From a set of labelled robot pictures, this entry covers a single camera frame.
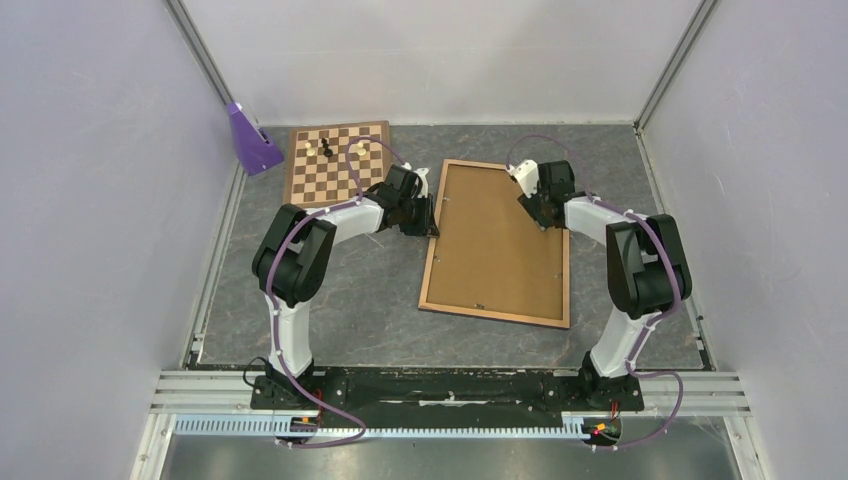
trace metal frame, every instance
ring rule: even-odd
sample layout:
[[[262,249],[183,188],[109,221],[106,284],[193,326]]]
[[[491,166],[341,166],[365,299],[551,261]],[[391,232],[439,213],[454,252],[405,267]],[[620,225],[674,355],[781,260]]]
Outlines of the metal frame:
[[[215,93],[218,94],[218,98],[221,100],[221,103],[229,105],[233,102],[233,96],[230,93],[230,89],[227,88],[227,83],[224,82],[224,77],[221,76],[221,72],[218,71],[215,61],[212,60],[212,55],[209,53],[209,49],[206,48],[206,44],[203,43],[203,38],[201,38],[200,33],[198,33],[197,26],[195,26],[192,21],[191,15],[189,15],[183,1],[163,1],[165,2],[165,6],[168,8],[168,11],[171,13],[171,17],[173,17],[174,23],[177,24],[177,28],[180,29],[180,33],[182,33],[183,38],[185,38],[188,47],[197,59],[197,63],[200,65],[200,68],[203,70],[203,73],[206,75],[209,83],[212,84],[212,88],[215,90]]]
[[[230,235],[233,232],[233,224],[236,221],[236,212],[238,211],[241,192],[244,190],[246,179],[247,172],[236,162],[230,180],[230,188],[227,192],[227,198],[218,222],[218,231],[215,232],[213,237],[212,253],[209,257],[206,275],[204,275],[203,288],[193,308],[192,328],[186,340],[183,366],[196,365],[203,355],[203,340],[206,336],[209,310],[212,306],[212,299],[215,296],[215,289],[218,288],[218,277],[221,274],[221,267],[224,263],[224,256],[227,253],[227,246],[230,244]]]
[[[562,370],[556,375],[575,375]],[[252,381],[261,372],[247,372]],[[739,377],[732,372],[680,372],[685,395],[678,413],[681,417],[722,417],[731,437],[731,446],[744,480],[770,478],[758,453],[756,425],[742,390]],[[645,401],[643,412],[622,412],[625,417],[657,417],[668,415],[677,395],[677,382],[672,378],[641,381]],[[164,371],[148,415],[144,436],[133,465],[132,479],[157,480],[165,465],[171,438],[178,434],[272,435],[274,422],[291,417],[315,416],[317,410],[251,410],[252,388],[242,380],[241,372],[232,371]],[[563,412],[563,429],[496,429],[468,431],[430,431],[427,429],[380,430],[375,437],[402,438],[564,438],[574,439],[573,427],[583,418],[605,417],[599,412]],[[329,436],[350,434],[346,429],[322,432]]]
[[[683,36],[681,36],[680,40],[677,42],[677,46],[675,47],[674,52],[672,52],[671,58],[668,59],[665,69],[663,69],[663,72],[660,74],[660,78],[657,80],[656,85],[654,85],[654,89],[648,96],[648,101],[645,103],[645,106],[642,107],[642,111],[636,119],[634,126],[636,127],[637,134],[641,133],[651,120],[651,117],[657,109],[657,105],[659,105],[660,101],[662,101],[662,98],[665,96],[665,92],[668,90],[669,85],[671,85],[672,80],[674,80],[674,77],[676,77],[677,73],[680,71],[680,66],[683,64],[683,61],[686,60],[686,57],[692,49],[692,45],[694,45],[695,41],[698,39],[701,30],[707,23],[707,20],[709,20],[710,15],[712,15],[715,10],[715,6],[718,5],[718,3],[719,0],[701,0],[698,8],[695,9],[695,14],[692,16],[692,19],[689,20],[689,25],[687,25],[686,30],[683,31]]]

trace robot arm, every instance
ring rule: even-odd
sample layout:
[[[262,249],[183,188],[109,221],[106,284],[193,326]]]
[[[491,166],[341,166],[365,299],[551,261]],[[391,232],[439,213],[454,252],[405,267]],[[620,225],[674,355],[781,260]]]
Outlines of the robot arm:
[[[393,165],[385,181],[372,186],[357,205],[328,211],[312,219],[283,253],[271,289],[280,304],[279,347],[295,377],[312,364],[309,308],[312,297],[324,281],[334,245],[396,225],[410,236],[439,235],[427,173],[427,169],[413,172],[408,164]],[[259,278],[262,291],[265,291],[271,265],[283,240],[295,225],[316,210],[319,209],[304,210],[291,204],[280,207],[253,259],[253,274]],[[276,372],[283,371],[273,346],[268,360]]]
[[[584,359],[581,375],[586,379],[589,395],[616,390],[628,381],[626,358],[639,332],[651,318],[674,303],[671,283],[656,257],[656,247],[634,220],[596,204],[597,197],[589,199],[576,192],[568,162],[538,165],[525,160],[508,172],[521,187],[519,203],[542,230],[568,228],[606,247],[607,287],[614,307],[601,339]],[[688,298],[692,279],[674,218],[665,214],[638,216],[659,237],[681,295]]]

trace wooden frame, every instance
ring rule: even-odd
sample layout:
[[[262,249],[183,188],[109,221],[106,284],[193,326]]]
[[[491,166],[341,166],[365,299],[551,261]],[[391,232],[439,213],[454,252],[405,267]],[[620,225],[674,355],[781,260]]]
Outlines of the wooden frame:
[[[436,223],[439,225],[440,229],[442,229],[442,226],[443,226],[442,223],[440,223],[440,220],[442,218],[442,210],[443,210],[444,205],[445,205],[446,196],[450,194],[450,192],[447,191],[448,172],[451,171],[451,169],[454,168],[454,167],[473,167],[473,168],[486,169],[487,171],[491,171],[491,170],[503,171],[504,170],[504,167],[502,165],[499,165],[499,164],[472,162],[472,161],[465,161],[465,160],[445,160],[444,165],[442,167],[442,174],[441,174],[441,179],[440,179],[440,183],[439,183],[439,193],[438,193],[438,196],[437,196],[436,210],[435,210]],[[505,179],[508,179],[506,172],[504,172],[503,175],[504,175]],[[493,178],[490,175],[484,175],[484,176],[486,176],[487,178]],[[511,186],[504,187],[502,184],[499,184],[498,189],[503,190],[504,188],[510,189],[510,192],[511,192],[511,189],[512,189]],[[519,219],[518,220],[519,222],[523,221],[524,218],[526,218],[528,221],[530,221],[529,217],[525,217],[527,215],[526,212],[524,212],[524,210],[520,206],[520,204],[517,201],[515,201],[515,199],[517,199],[518,196],[521,193],[520,188],[518,187],[517,184],[515,184],[514,189],[515,189],[515,195],[511,197],[511,200],[513,202],[515,202],[514,205],[515,205],[515,208],[517,210],[516,211],[509,210],[508,212],[504,213],[504,215],[509,215],[511,219],[513,219],[513,218]],[[508,205],[506,208],[511,209],[512,203],[508,203],[508,202],[509,201],[507,201],[507,203],[506,203],[506,205]],[[520,235],[524,235],[524,236],[534,235],[535,236],[534,238],[542,238],[542,237],[539,237],[540,232],[538,230],[536,230],[535,227],[533,227],[532,221],[530,221],[530,222],[531,223],[529,223],[529,225],[528,224],[521,224],[522,227],[520,227],[520,228],[525,228],[525,230],[512,230],[512,232],[513,233],[521,232]],[[450,231],[447,231],[447,232],[442,231],[442,234],[443,234],[443,236],[444,235],[450,235],[451,232]],[[437,251],[437,247],[439,245],[438,242],[440,241],[440,239],[438,239],[438,238],[430,239],[430,245],[427,249],[427,261],[426,261],[426,264],[425,264],[425,267],[424,267],[424,278],[423,278],[423,281],[422,281],[421,295],[420,295],[419,301],[418,301],[418,308],[420,308],[422,310],[431,310],[431,311],[438,311],[438,312],[445,312],[445,313],[453,313],[453,314],[458,314],[458,315],[468,315],[468,316],[489,318],[489,319],[495,319],[495,320],[505,320],[505,321],[510,321],[510,322],[527,323],[527,324],[533,324],[533,325],[543,325],[543,326],[556,327],[556,328],[569,328],[571,326],[571,322],[570,322],[570,320],[571,320],[570,319],[570,296],[569,296],[569,288],[570,288],[570,281],[569,281],[569,233],[568,233],[568,230],[563,230],[561,233],[556,232],[554,230],[549,230],[549,231],[547,231],[547,232],[545,232],[544,234],[541,234],[541,235],[554,235],[554,234],[558,234],[558,237],[555,237],[553,239],[551,239],[549,237],[548,239],[545,240],[545,242],[554,242],[553,245],[556,246],[557,245],[556,242],[558,242],[559,238],[561,238],[562,264],[561,264],[561,272],[560,273],[561,273],[561,278],[562,278],[562,287],[561,287],[561,302],[562,303],[561,303],[561,316],[560,316],[560,318],[555,318],[555,315],[541,316],[541,315],[522,314],[522,313],[517,313],[517,312],[509,312],[508,313],[508,312],[497,311],[497,310],[486,310],[483,305],[479,305],[479,304],[476,305],[477,308],[469,308],[467,306],[449,305],[449,304],[445,304],[444,302],[440,303],[440,302],[436,302],[436,301],[431,300],[430,299],[430,294],[431,294],[431,291],[432,291],[431,282],[432,282],[433,276],[434,276],[433,263],[434,263],[434,261],[436,261],[436,258],[435,258],[436,257],[436,251]],[[548,252],[541,252],[539,255],[547,255],[547,253]],[[500,263],[509,263],[509,262],[503,262],[502,261],[505,258],[505,257],[503,257],[503,255],[511,256],[512,258],[510,258],[510,260],[512,260],[513,263],[516,263],[516,262],[519,262],[519,260],[521,262],[526,261],[529,258],[529,256],[533,256],[535,254],[535,252],[521,250],[521,249],[509,249],[509,251],[507,251],[507,252],[499,251],[499,252],[497,252],[497,254],[499,255],[498,261]],[[550,271],[555,270],[556,267],[559,266],[559,265],[550,264],[549,262],[545,262],[544,259],[549,258],[549,257],[545,256],[545,257],[542,258],[542,257],[539,257],[539,255],[536,256],[536,259],[535,259],[536,263],[538,264],[539,262],[542,262],[542,263],[547,263],[548,265],[550,265],[549,271],[547,273],[550,273]],[[495,283],[497,283],[499,280],[501,280],[501,279],[500,278],[492,279],[492,281],[494,281]],[[554,282],[551,282],[550,289],[554,290],[555,288],[558,288],[555,285],[556,284],[554,284]],[[553,295],[552,292],[547,292],[547,294],[548,294],[548,297],[551,297]],[[527,302],[533,301],[532,295],[527,295],[526,297],[527,297]]]

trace chess piece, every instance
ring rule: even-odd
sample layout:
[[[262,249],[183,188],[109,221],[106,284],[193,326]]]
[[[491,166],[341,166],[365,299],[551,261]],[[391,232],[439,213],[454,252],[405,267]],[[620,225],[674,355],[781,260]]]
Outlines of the chess piece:
[[[333,156],[333,151],[330,149],[330,143],[326,138],[321,139],[321,146],[324,147],[324,156],[330,158]]]

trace purple cable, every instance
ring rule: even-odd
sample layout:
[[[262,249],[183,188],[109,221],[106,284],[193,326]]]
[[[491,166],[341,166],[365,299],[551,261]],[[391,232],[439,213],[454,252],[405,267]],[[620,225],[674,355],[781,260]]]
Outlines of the purple cable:
[[[335,211],[338,211],[338,210],[344,210],[345,208],[350,208],[350,207],[356,206],[362,200],[362,197],[363,197],[363,195],[365,195],[365,192],[362,191],[362,184],[359,181],[359,175],[356,173],[356,171],[353,170],[353,166],[351,166],[351,164],[350,164],[350,147],[354,143],[357,143],[357,142],[362,141],[362,140],[367,140],[369,142],[376,142],[376,143],[379,143],[380,145],[386,147],[392,153],[392,155],[394,155],[395,158],[397,158],[398,161],[401,164],[403,164],[403,159],[400,157],[400,155],[398,155],[397,152],[395,152],[394,149],[392,149],[392,147],[383,143],[381,140],[378,140],[376,138],[371,138],[371,137],[356,137],[356,138],[352,139],[350,142],[348,142],[347,149],[345,150],[345,152],[346,152],[345,161],[347,163],[347,169],[350,172],[351,177],[353,178],[353,183],[356,184],[356,191],[357,191],[356,198],[354,198],[352,201],[347,202],[347,203],[341,203],[341,204],[338,204],[338,205],[333,205],[329,208],[322,208],[320,210],[316,210],[316,211],[310,213],[309,215],[307,215],[303,220],[298,222],[292,228],[292,231],[289,232],[289,234],[286,236],[285,240],[283,240],[283,243],[280,245],[280,249],[277,251],[277,255],[274,257],[274,261],[271,263],[271,269],[268,271],[268,278],[265,281],[265,295],[267,295],[268,299],[271,302],[271,305],[273,306],[273,309],[271,311],[271,315],[272,315],[272,318],[273,318],[273,321],[271,322],[272,323],[271,342],[272,342],[272,345],[274,347],[274,351],[279,352],[279,353],[277,353],[277,359],[279,360],[280,365],[283,367],[283,372],[286,374],[286,378],[289,380],[289,382],[291,382],[292,385],[294,385],[294,388],[297,389],[298,392],[300,392],[303,396],[308,398],[311,402],[313,402],[314,404],[335,413],[336,415],[342,416],[342,417],[352,421],[353,423],[357,424],[361,430],[359,431],[359,433],[352,435],[350,437],[341,438],[341,439],[338,439],[338,440],[332,440],[332,441],[324,442],[324,443],[306,443],[306,444],[301,444],[301,445],[295,445],[295,444],[290,443],[288,445],[289,448],[309,449],[309,448],[327,448],[327,447],[336,447],[336,446],[340,446],[340,445],[347,445],[349,443],[353,443],[356,440],[360,439],[363,435],[365,435],[365,431],[368,429],[368,427],[365,426],[365,422],[363,422],[358,417],[351,415],[351,414],[345,412],[344,410],[338,409],[338,408],[324,402],[323,400],[320,400],[316,396],[309,393],[305,388],[303,388],[303,386],[300,383],[298,383],[297,379],[294,377],[294,374],[292,374],[288,365],[286,365],[286,361],[283,358],[282,349],[280,348],[280,314],[279,314],[280,303],[277,301],[277,297],[276,297],[276,295],[274,295],[274,292],[272,290],[274,275],[276,275],[276,273],[277,273],[277,268],[279,268],[279,266],[280,266],[280,261],[283,258],[283,254],[286,252],[286,250],[288,249],[291,242],[294,240],[294,237],[297,235],[297,233],[300,232],[300,230],[307,223],[311,222],[312,220],[314,220],[314,219],[316,219],[316,218],[318,218],[318,217],[320,217],[320,216],[322,216],[326,213],[329,213],[329,212],[335,212]]]
[[[585,169],[585,164],[583,162],[583,159],[579,155],[575,154],[572,151],[572,149],[568,145],[566,145],[565,143],[560,142],[559,140],[557,140],[557,139],[555,139],[551,136],[544,135],[544,134],[541,134],[541,133],[531,133],[529,135],[525,135],[525,136],[519,138],[512,145],[512,148],[509,149],[509,152],[506,155],[506,161],[504,162],[507,169],[509,169],[509,167],[512,166],[512,163],[511,163],[511,160],[510,160],[510,157],[512,156],[512,151],[515,150],[515,147],[520,142],[522,142],[522,141],[524,141],[528,138],[542,138],[542,139],[554,142],[557,145],[559,145],[560,147],[562,147],[563,149],[565,149],[565,151],[569,155],[569,158],[573,158],[573,159],[577,160],[577,168],[580,172],[580,176],[582,177],[580,180],[583,184],[583,191],[586,194],[586,198],[588,198],[592,203],[594,203],[594,204],[596,204],[600,207],[603,207],[607,210],[610,210],[612,212],[615,212],[619,215],[622,215],[624,217],[627,217],[627,218],[635,221],[640,227],[642,227],[642,229],[645,230],[645,233],[648,234],[648,238],[651,239],[651,243],[653,243],[654,247],[657,249],[657,255],[660,257],[660,261],[662,261],[663,267],[665,269],[665,273],[666,273],[666,275],[668,275],[668,280],[671,283],[671,291],[672,291],[672,295],[673,295],[673,299],[674,299],[674,301],[671,305],[671,308],[666,310],[665,312],[660,313],[659,315],[648,320],[647,322],[645,322],[645,326],[642,327],[642,331],[639,332],[639,336],[636,338],[636,343],[633,344],[633,348],[630,350],[630,353],[628,353],[627,357],[624,359],[625,360],[624,365],[625,365],[625,368],[627,369],[627,373],[629,373],[630,375],[633,375],[636,378],[654,378],[654,377],[659,377],[659,376],[662,376],[662,375],[670,375],[670,376],[674,377],[674,379],[677,380],[677,387],[678,387],[677,400],[674,402],[674,407],[671,409],[671,413],[669,414],[668,418],[666,418],[665,422],[663,422],[662,426],[660,426],[660,428],[658,428],[653,433],[651,433],[651,434],[649,434],[645,437],[642,437],[638,440],[634,440],[632,442],[627,442],[627,443],[623,443],[621,445],[615,445],[615,446],[610,446],[610,447],[603,447],[602,446],[600,448],[602,450],[620,450],[622,448],[629,448],[629,447],[635,447],[637,445],[641,445],[641,444],[653,439],[654,437],[659,435],[661,432],[666,431],[668,429],[668,426],[671,425],[671,422],[674,421],[674,419],[677,417],[677,412],[680,411],[680,406],[683,404],[683,379],[680,378],[680,375],[677,372],[675,372],[674,370],[661,370],[661,371],[656,371],[656,372],[639,373],[634,368],[634,365],[636,364],[636,357],[639,356],[639,353],[641,352],[642,347],[644,346],[645,342],[648,339],[648,335],[651,334],[651,331],[653,331],[654,327],[656,327],[656,325],[658,323],[665,320],[666,318],[668,318],[669,316],[671,316],[672,314],[674,314],[675,312],[677,312],[680,309],[681,297],[680,297],[680,286],[677,284],[677,276],[674,274],[674,269],[671,266],[671,260],[668,258],[668,253],[665,251],[665,248],[663,247],[662,242],[660,242],[660,239],[657,236],[656,232],[654,232],[654,229],[652,229],[651,226],[648,225],[648,222],[643,220],[638,215],[635,215],[631,210],[625,211],[622,208],[619,208],[619,207],[617,207],[617,206],[615,206],[611,203],[605,202],[605,201],[603,201],[599,198],[596,198],[594,195],[592,195],[592,192],[589,189],[589,182],[586,180],[586,175],[585,175],[586,169]]]

